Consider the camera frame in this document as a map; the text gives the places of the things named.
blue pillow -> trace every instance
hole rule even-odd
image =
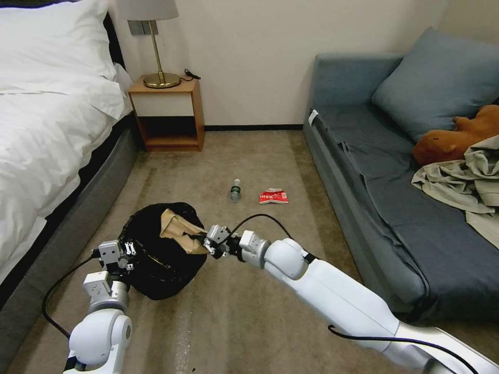
[[[374,104],[414,140],[454,128],[499,97],[499,46],[427,29],[378,87]]]

black trash bag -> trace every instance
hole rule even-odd
[[[119,241],[133,242],[137,252],[128,281],[152,300],[178,294],[197,274],[207,255],[188,255],[173,239],[160,238],[165,209],[204,228],[193,207],[186,203],[153,204],[133,214],[123,226]]]

brown paper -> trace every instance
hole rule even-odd
[[[208,250],[199,241],[191,239],[187,235],[184,235],[184,233],[194,235],[206,233],[206,230],[193,225],[170,209],[165,210],[161,214],[160,237],[175,240],[190,255],[208,253]]]

power cord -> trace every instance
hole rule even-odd
[[[229,229],[227,229],[227,231],[229,232],[229,235],[224,240],[222,240],[219,243],[219,245],[225,243],[232,236],[232,234],[235,233],[238,230],[238,228],[240,228],[243,224],[245,224],[247,221],[252,220],[253,218],[256,218],[256,217],[267,217],[267,218],[270,218],[272,221],[274,221],[275,223],[277,223],[279,225],[279,227],[282,229],[282,231],[284,231],[286,233],[286,235],[288,236],[288,238],[293,239],[291,237],[291,234],[288,232],[288,230],[286,230],[286,228],[284,227],[284,225],[281,222],[279,222],[279,220],[277,218],[274,218],[273,216],[270,216],[270,215],[265,214],[265,213],[258,213],[258,214],[255,214],[255,215],[252,215],[252,216],[249,216],[249,217],[246,217],[245,219],[243,219],[234,228],[234,230],[230,231]]]
[[[50,317],[48,315],[48,312],[47,312],[47,303],[48,303],[48,299],[50,298],[50,295],[52,294],[52,292],[56,289],[57,286],[59,286],[63,280],[65,280],[68,276],[70,276],[75,270],[81,268],[83,265],[85,265],[87,262],[89,262],[91,259],[94,259],[94,258],[99,258],[100,257],[100,254],[99,254],[99,250],[98,249],[94,249],[92,251],[92,254],[90,255],[89,258],[87,258],[85,261],[81,262],[80,264],[78,264],[77,266],[75,266],[74,268],[72,268],[71,270],[69,270],[66,274],[64,274],[60,279],[58,279],[50,288],[49,290],[47,291],[47,293],[45,294],[44,298],[43,298],[43,301],[42,301],[42,315],[43,317],[47,320],[47,322],[49,322],[52,326],[54,326],[56,329],[58,329],[61,334],[63,334],[67,339],[69,339],[69,332],[67,332],[61,325],[59,325],[57,322],[55,322],[52,317]]]
[[[180,79],[181,79],[181,80],[183,80],[183,81],[190,82],[190,81],[191,81],[191,80],[193,80],[193,79],[198,79],[198,80],[199,80],[199,79],[201,79],[201,77],[200,77],[200,76],[195,75],[195,74],[192,74],[192,73],[191,73],[191,71],[190,71],[189,69],[184,69],[184,70],[183,70],[183,72],[184,72],[184,74],[185,74],[186,76],[191,77],[190,79],[185,79],[184,77],[180,77]]]
[[[458,359],[465,365],[473,374],[478,374],[478,372],[474,369],[473,366],[471,366],[468,361],[466,361],[464,358],[459,356],[458,354],[452,352],[451,350],[448,350],[445,347],[442,347],[441,345],[433,344],[433,343],[428,343],[422,340],[416,340],[416,339],[409,339],[409,338],[381,338],[381,337],[357,337],[357,336],[352,336],[352,335],[346,335],[342,334],[341,332],[338,332],[335,330],[335,327],[333,325],[329,325],[327,329],[332,332],[334,335],[339,336],[340,338],[343,339],[349,339],[349,340],[363,340],[363,341],[386,341],[386,342],[400,342],[400,343],[412,343],[412,344],[419,344],[419,345],[426,345],[428,347],[432,347],[438,350],[441,350],[447,354],[450,354],[452,357]]]

sofa armrest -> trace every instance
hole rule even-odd
[[[324,105],[371,101],[376,88],[402,61],[401,54],[319,54],[313,69],[307,113]]]

